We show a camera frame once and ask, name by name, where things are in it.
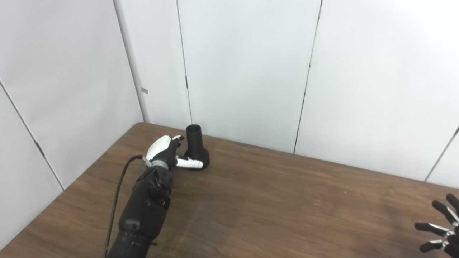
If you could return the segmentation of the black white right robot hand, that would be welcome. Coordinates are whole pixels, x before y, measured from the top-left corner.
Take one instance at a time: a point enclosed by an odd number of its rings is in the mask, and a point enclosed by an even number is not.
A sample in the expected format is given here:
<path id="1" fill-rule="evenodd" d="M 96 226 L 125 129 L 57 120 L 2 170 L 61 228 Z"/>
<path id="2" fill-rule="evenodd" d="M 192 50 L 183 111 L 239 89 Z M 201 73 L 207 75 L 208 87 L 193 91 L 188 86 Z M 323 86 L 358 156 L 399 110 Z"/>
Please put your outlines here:
<path id="1" fill-rule="evenodd" d="M 432 206 L 440 212 L 453 226 L 452 230 L 432 223 L 416 222 L 414 227 L 418 231 L 430 232 L 441 239 L 430 240 L 419 246 L 421 253 L 429 253 L 433 250 L 441 250 L 451 258 L 459 257 L 459 200 L 454 194 L 448 193 L 446 201 L 453 207 L 453 210 L 438 200 L 432 201 Z"/>

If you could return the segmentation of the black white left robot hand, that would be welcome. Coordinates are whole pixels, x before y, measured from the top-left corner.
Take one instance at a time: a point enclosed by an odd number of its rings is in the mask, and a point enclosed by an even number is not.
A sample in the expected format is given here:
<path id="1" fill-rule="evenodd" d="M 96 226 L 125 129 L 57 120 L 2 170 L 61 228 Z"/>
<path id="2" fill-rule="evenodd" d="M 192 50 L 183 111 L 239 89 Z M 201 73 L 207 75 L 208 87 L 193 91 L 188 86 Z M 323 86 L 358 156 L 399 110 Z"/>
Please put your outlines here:
<path id="1" fill-rule="evenodd" d="M 181 146 L 184 136 L 177 135 L 170 137 L 164 135 L 157 139 L 148 149 L 146 156 L 143 157 L 147 168 L 160 166 L 170 170 L 171 168 L 188 168 L 201 170 L 204 163 L 199 160 L 191 159 L 186 156 L 177 155 L 177 149 Z"/>

